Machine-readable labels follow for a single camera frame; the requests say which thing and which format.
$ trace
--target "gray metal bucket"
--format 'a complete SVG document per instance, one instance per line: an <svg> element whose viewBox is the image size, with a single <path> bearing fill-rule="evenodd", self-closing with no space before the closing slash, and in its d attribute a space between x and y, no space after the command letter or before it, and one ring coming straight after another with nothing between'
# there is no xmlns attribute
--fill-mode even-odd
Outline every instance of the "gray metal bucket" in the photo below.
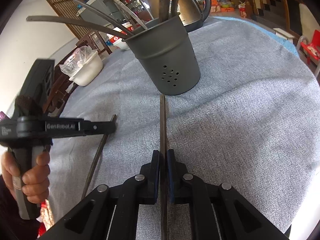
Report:
<svg viewBox="0 0 320 240"><path fill-rule="evenodd" d="M154 19L125 40L157 89L165 95L179 95L200 79L199 65L179 16L159 23Z"/></svg>

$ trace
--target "plastic bag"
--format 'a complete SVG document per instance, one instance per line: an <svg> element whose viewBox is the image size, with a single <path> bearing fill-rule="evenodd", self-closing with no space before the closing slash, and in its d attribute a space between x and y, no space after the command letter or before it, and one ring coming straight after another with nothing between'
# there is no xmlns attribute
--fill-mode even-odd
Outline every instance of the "plastic bag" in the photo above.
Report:
<svg viewBox="0 0 320 240"><path fill-rule="evenodd" d="M60 65L61 72L69 77L73 77L86 63L90 54L95 51L97 50L93 50L88 46L76 49L65 63Z"/></svg>

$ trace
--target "silver bolt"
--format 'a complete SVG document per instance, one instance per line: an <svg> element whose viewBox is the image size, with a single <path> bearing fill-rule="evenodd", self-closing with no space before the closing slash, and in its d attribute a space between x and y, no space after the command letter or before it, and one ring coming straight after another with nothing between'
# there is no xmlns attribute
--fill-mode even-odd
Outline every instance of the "silver bolt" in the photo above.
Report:
<svg viewBox="0 0 320 240"><path fill-rule="evenodd" d="M107 185L100 185L98 186L97 190L99 192L105 192L106 190L108 189L108 186Z"/></svg>
<svg viewBox="0 0 320 240"><path fill-rule="evenodd" d="M134 177L136 181L143 181L145 176L142 174L138 174L137 176Z"/></svg>
<svg viewBox="0 0 320 240"><path fill-rule="evenodd" d="M193 179L193 175L192 174L189 174L189 173L186 173L183 175L183 178L185 180L192 180Z"/></svg>
<svg viewBox="0 0 320 240"><path fill-rule="evenodd" d="M221 187L225 190L229 190L229 189L231 189L231 184L224 182L224 183L222 183Z"/></svg>

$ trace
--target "gray tablecloth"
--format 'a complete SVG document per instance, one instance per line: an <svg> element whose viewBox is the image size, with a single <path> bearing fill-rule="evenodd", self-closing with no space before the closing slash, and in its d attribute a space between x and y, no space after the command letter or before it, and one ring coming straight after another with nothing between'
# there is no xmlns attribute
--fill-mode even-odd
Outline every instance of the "gray tablecloth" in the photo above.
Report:
<svg viewBox="0 0 320 240"><path fill-rule="evenodd" d="M319 165L320 90L287 43L240 21L212 19L189 34L201 71L187 93L167 96L168 140L177 160L205 182L230 182L283 232ZM160 93L131 51L116 51L63 117L108 121L89 191L139 173L159 149ZM101 135L54 140L50 202L60 219L81 198ZM170 239L191 239L188 208L170 205ZM160 239L160 207L141 206L137 239Z"/></svg>

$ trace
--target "dark sleeve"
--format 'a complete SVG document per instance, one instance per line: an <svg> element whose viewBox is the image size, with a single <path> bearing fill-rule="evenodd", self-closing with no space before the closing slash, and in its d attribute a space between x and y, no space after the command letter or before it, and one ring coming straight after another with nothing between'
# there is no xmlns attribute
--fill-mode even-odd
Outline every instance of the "dark sleeve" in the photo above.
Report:
<svg viewBox="0 0 320 240"><path fill-rule="evenodd" d="M0 176L0 217L2 230L10 231L18 240L37 239L40 222L20 218L17 202L7 189L2 175Z"/></svg>

